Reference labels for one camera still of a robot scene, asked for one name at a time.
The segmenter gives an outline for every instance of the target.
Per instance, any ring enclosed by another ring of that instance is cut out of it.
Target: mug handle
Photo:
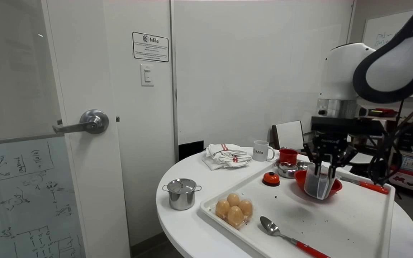
[[[269,150],[271,150],[272,151],[272,157],[271,158],[269,158],[269,154],[267,154],[267,161],[271,161],[271,160],[273,160],[274,159],[274,157],[275,157],[275,150],[272,148],[272,147],[267,147],[267,148],[269,148]]]

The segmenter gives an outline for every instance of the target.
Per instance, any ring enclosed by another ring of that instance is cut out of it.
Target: clear plastic cup
[[[321,166],[320,173],[315,175],[315,164],[310,164],[307,167],[304,190],[308,195],[323,200],[328,197],[335,180],[328,177],[328,168],[325,166]]]

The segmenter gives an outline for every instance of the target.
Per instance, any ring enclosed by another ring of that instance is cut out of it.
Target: spoon
[[[285,240],[288,240],[289,242],[291,242],[293,245],[297,246],[299,249],[303,250],[305,253],[308,253],[309,255],[311,255],[312,257],[316,257],[316,258],[330,258],[329,256],[325,255],[324,253],[321,253],[313,248],[311,248],[308,245],[305,245],[304,243],[294,239],[294,238],[290,238],[286,235],[283,235],[282,233],[280,233],[280,229],[278,228],[278,226],[273,223],[270,219],[268,219],[267,217],[261,216],[261,224],[264,227],[264,229],[267,231],[267,234],[271,235],[271,236],[275,236],[275,237],[282,237]]]

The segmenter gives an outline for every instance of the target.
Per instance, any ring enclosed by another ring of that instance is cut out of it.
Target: door lever
[[[79,124],[67,126],[55,126],[52,128],[56,133],[88,132],[90,134],[100,134],[108,128],[109,119],[105,113],[98,109],[87,110],[79,119]]]

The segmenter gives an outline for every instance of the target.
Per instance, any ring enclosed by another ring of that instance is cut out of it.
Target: light switch
[[[141,86],[154,86],[153,75],[153,65],[141,64]]]

